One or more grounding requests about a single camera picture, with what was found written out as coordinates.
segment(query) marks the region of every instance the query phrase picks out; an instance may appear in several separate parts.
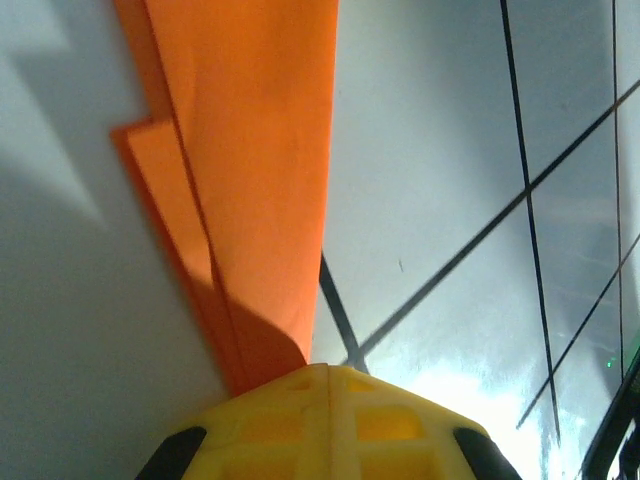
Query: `black line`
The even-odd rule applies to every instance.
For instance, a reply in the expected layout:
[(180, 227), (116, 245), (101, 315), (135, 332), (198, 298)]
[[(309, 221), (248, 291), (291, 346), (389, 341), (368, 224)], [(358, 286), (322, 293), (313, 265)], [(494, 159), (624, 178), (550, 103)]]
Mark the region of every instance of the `black line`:
[(640, 80), (627, 90), (627, 92), (618, 99), (618, 101), (607, 108), (571, 145), (569, 145), (553, 162), (551, 162), (532, 182), (530, 188), (520, 192), (509, 204), (496, 215), (480, 232), (478, 232), (464, 247), (456, 253), (438, 272), (436, 272), (429, 280), (427, 280), (409, 299), (398, 308), (387, 320), (385, 320), (377, 330), (375, 330), (369, 338), (367, 338), (360, 347), (363, 355), (368, 354), (373, 348), (384, 339), (384, 337), (398, 325), (404, 317), (406, 317), (423, 299), (426, 297), (451, 271), (465, 259), (465, 257), (473, 251), (478, 244), (484, 240), (491, 231), (497, 227), (507, 215), (509, 215), (526, 196), (535, 190), (540, 184), (556, 169), (558, 166), (578, 148), (578, 146), (598, 128), (607, 117), (618, 108), (629, 96), (640, 87)]
[[(618, 42), (616, 40), (616, 0), (611, 2), (611, 15), (613, 22), (613, 100), (618, 99)], [(620, 228), (620, 148), (618, 145), (618, 109), (613, 112), (613, 131), (615, 141), (616, 159), (616, 220), (618, 228), (618, 264), (622, 262), (622, 231)], [(618, 275), (618, 328), (620, 334), (620, 381), (624, 381), (624, 338), (622, 331), (622, 274)]]
[(347, 364), (352, 365), (361, 372), (369, 373), (367, 365), (364, 362), (364, 357), (362, 353), (360, 353), (360, 347), (358, 346), (356, 335), (353, 332), (353, 327), (351, 326), (347, 312), (338, 294), (338, 289), (329, 271), (329, 265), (327, 265), (327, 260), (324, 258), (324, 253), (322, 253), (320, 262), (320, 288), (322, 288), (322, 293), (327, 300), (327, 305), (329, 305), (333, 321), (336, 323), (340, 338), (342, 338), (342, 343), (344, 343), (344, 347), (347, 350)]
[(547, 374), (551, 382), (551, 403), (553, 406), (553, 419), (556, 427), (556, 435), (560, 441), (560, 419), (558, 416), (558, 400), (556, 387), (553, 379), (553, 360), (551, 359), (551, 341), (549, 340), (549, 322), (547, 320), (547, 310), (544, 300), (544, 286), (542, 284), (542, 267), (540, 266), (540, 252), (538, 250), (538, 236), (536, 233), (536, 222), (533, 215), (533, 199), (529, 184), (529, 164), (527, 162), (527, 149), (524, 139), (524, 127), (522, 123), (522, 111), (520, 109), (520, 95), (518, 93), (518, 76), (516, 73), (515, 55), (513, 53), (513, 43), (511, 41), (511, 27), (509, 24), (509, 9), (507, 0), (500, 0), (502, 10), (502, 27), (504, 29), (504, 40), (507, 48), (507, 60), (509, 63), (509, 76), (511, 78), (511, 94), (513, 96), (513, 109), (516, 117), (516, 129), (518, 131), (518, 145), (520, 147), (520, 160), (522, 162), (522, 175), (524, 187), (527, 193), (527, 215), (529, 218), (529, 233), (531, 235), (531, 248), (533, 251), (533, 264), (536, 272), (536, 283), (538, 287), (538, 303), (540, 307), (540, 319), (542, 322), (542, 335), (544, 338), (545, 358), (547, 359)]
[(631, 255), (631, 252), (633, 251), (633, 249), (635, 248), (636, 244), (638, 243), (638, 241), (640, 241), (640, 235), (638, 235), (636, 237), (636, 239), (634, 240), (633, 244), (631, 245), (631, 248), (629, 249), (629, 251), (627, 252), (627, 254), (624, 256), (624, 258), (622, 259), (622, 261), (620, 262), (620, 264), (618, 265), (618, 268), (616, 268), (616, 271), (613, 273), (613, 275), (611, 276), (611, 278), (609, 278), (609, 281), (607, 281), (607, 284), (604, 286), (604, 289), (602, 290), (602, 292), (600, 293), (600, 295), (598, 295), (598, 298), (596, 299), (596, 301), (594, 302), (593, 306), (591, 307), (591, 309), (589, 310), (589, 313), (587, 313), (587, 316), (585, 317), (585, 319), (582, 321), (582, 323), (580, 324), (580, 327), (578, 328), (578, 330), (576, 331), (576, 333), (573, 335), (573, 337), (571, 338), (571, 341), (569, 342), (569, 344), (566, 346), (566, 348), (564, 349), (564, 351), (562, 352), (562, 355), (560, 355), (560, 358), (558, 359), (558, 362), (555, 364), (555, 366), (553, 367), (553, 371), (552, 371), (552, 375), (551, 377), (547, 377), (547, 379), (542, 383), (542, 386), (540, 387), (540, 389), (538, 390), (538, 392), (535, 394), (535, 396), (533, 397), (533, 400), (531, 401), (531, 403), (529, 404), (529, 406), (525, 409), (524, 413), (522, 414), (522, 418), (520, 418), (520, 420), (518, 421), (516, 428), (520, 428), (522, 426), (522, 424), (525, 422), (525, 420), (527, 419), (527, 417), (529, 416), (529, 414), (531, 413), (531, 411), (533, 410), (533, 407), (535, 407), (536, 403), (538, 402), (538, 400), (540, 400), (540, 397), (542, 396), (542, 392), (544, 391), (545, 387), (547, 386), (547, 384), (549, 383), (549, 378), (553, 378), (553, 376), (557, 373), (558, 369), (560, 368), (560, 365), (562, 365), (562, 362), (564, 361), (564, 359), (566, 358), (567, 354), (569, 353), (569, 350), (571, 350), (571, 347), (573, 347), (574, 343), (576, 343), (576, 340), (578, 339), (578, 337), (580, 336), (580, 333), (582, 333), (582, 331), (584, 330), (584, 328), (587, 326), (587, 323), (589, 323), (589, 320), (591, 320), (591, 317), (593, 316), (593, 312), (596, 311), (596, 308), (598, 308), (598, 305), (600, 304), (600, 301), (604, 298), (604, 296), (607, 293), (607, 290), (609, 290), (609, 287), (611, 287), (611, 284), (613, 283), (613, 281), (616, 278), (616, 275), (620, 274), (620, 270), (622, 270), (623, 265), (625, 264), (625, 262), (627, 261), (627, 259), (629, 258), (629, 256)]

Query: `yellow plastic part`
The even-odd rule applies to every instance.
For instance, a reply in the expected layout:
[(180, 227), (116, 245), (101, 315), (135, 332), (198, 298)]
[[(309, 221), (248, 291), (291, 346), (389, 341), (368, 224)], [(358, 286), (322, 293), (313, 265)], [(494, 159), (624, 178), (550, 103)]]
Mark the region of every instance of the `yellow plastic part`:
[(310, 365), (185, 423), (184, 480), (475, 479), (453, 429), (477, 423), (348, 367)]

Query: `orange felt sheet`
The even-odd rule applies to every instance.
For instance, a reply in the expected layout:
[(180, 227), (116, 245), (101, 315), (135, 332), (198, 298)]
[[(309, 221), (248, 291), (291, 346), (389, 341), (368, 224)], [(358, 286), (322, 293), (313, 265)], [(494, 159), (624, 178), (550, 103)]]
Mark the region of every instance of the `orange felt sheet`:
[(304, 366), (337, 0), (115, 0), (151, 118), (112, 138), (227, 385)]

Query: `glossy floor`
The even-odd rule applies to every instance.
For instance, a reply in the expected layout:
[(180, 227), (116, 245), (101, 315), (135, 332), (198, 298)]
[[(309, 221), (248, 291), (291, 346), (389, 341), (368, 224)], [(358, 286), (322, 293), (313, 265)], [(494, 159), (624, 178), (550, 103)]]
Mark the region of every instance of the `glossy floor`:
[(640, 344), (640, 8), (616, 3), (615, 62), (610, 1), (340, 5), (314, 359), (483, 423), (526, 479), (576, 477)]

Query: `white floor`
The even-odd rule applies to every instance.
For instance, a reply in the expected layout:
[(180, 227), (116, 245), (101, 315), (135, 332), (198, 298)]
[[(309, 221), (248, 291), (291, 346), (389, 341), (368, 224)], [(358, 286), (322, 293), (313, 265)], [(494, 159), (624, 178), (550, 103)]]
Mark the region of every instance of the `white floor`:
[[(508, 6), (535, 182), (614, 102), (611, 3)], [(4, 2), (0, 85), (0, 477), (133, 478), (226, 393), (106, 135), (145, 113), (109, 2)], [(324, 254), (362, 348), (319, 291), (313, 360), (362, 354), (523, 478), (574, 478), (640, 345), (640, 92), (617, 119), (618, 178), (611, 113), (532, 193), (554, 402), (500, 2), (341, 0)]]

